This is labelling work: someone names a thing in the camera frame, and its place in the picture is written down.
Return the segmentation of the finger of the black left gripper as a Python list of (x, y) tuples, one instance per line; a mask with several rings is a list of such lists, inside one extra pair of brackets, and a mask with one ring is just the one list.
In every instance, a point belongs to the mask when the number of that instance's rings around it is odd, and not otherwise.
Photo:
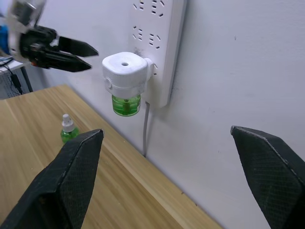
[(63, 52), (46, 51), (45, 63), (48, 68), (72, 73), (83, 72), (92, 68), (90, 64), (79, 57)]
[(80, 57), (92, 57), (99, 55), (99, 52), (88, 43), (66, 37), (59, 37), (58, 48), (60, 51)]

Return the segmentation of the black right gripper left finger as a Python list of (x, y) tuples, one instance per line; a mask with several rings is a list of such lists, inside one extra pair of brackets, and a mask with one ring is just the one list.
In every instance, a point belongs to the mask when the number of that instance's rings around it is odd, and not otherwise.
[(30, 183), (2, 229), (80, 229), (92, 197), (103, 130), (67, 141)]

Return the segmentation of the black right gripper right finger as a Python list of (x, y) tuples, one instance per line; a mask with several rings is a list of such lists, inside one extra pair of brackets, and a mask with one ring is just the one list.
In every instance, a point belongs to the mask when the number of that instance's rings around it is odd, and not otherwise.
[(281, 138), (232, 126), (248, 186), (272, 229), (305, 227), (305, 162)]

